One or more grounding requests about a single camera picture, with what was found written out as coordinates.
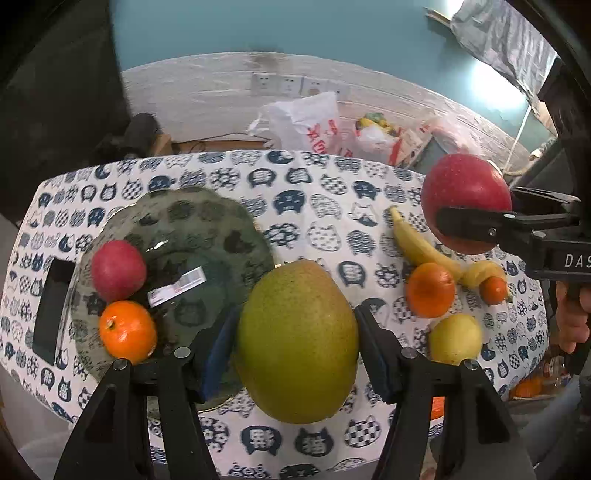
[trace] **teal wall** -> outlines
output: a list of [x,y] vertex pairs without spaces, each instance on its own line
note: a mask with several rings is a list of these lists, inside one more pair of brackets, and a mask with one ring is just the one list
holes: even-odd
[[[424,7],[446,12],[450,0],[113,0],[122,70],[173,57],[223,51],[279,51],[346,61],[409,80],[459,102],[516,136],[525,98],[507,102],[506,80],[463,51]],[[521,142],[548,138],[534,118]]]

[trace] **orange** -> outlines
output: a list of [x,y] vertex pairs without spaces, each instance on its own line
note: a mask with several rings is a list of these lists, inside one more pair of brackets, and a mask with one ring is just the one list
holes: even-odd
[[479,289],[482,300],[488,305],[498,305],[507,298],[507,282],[501,277],[488,277]]
[[514,397],[534,398],[542,393],[542,377],[524,378],[511,391]]
[[411,311],[423,318],[444,315],[452,306],[456,283],[447,269],[433,262],[419,265],[406,283],[406,299]]
[[148,311],[129,300],[115,301],[105,309],[99,319],[99,333],[111,355],[134,365],[152,355],[158,339]]
[[431,420],[443,417],[443,410],[445,409],[445,397],[433,397],[431,403]]

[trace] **electrical outlet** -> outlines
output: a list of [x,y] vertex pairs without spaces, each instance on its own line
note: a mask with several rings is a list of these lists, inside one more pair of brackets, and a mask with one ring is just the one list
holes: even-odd
[[341,82],[333,82],[328,80],[326,82],[326,91],[336,93],[337,102],[345,102],[349,99],[349,84]]
[[301,90],[301,77],[296,75],[278,75],[277,93],[286,97],[299,97]]
[[253,73],[251,77],[253,95],[277,95],[277,75],[272,73]]
[[301,95],[302,97],[311,97],[312,95],[318,95],[319,93],[326,91],[326,80],[311,79],[304,77],[301,83]]

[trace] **banana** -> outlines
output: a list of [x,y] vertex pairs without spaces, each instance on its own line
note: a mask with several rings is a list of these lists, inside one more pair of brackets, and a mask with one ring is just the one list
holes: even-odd
[[410,263],[418,266],[427,262],[435,262],[446,268],[456,282],[462,278],[464,271],[459,262],[435,250],[435,247],[425,237],[400,216],[396,207],[390,207],[390,215],[394,223],[394,236],[396,237],[398,246]]
[[461,284],[472,290],[477,290],[482,282],[489,277],[501,277],[506,281],[507,277],[503,267],[490,260],[480,260],[470,265],[460,280]]

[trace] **person's hand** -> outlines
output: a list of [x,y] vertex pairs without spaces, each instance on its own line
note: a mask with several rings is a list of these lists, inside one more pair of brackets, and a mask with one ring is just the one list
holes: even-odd
[[581,288],[578,302],[567,299],[567,289],[567,284],[556,282],[558,344],[565,352],[573,353],[577,343],[585,343],[589,338],[587,315],[591,313],[591,287]]

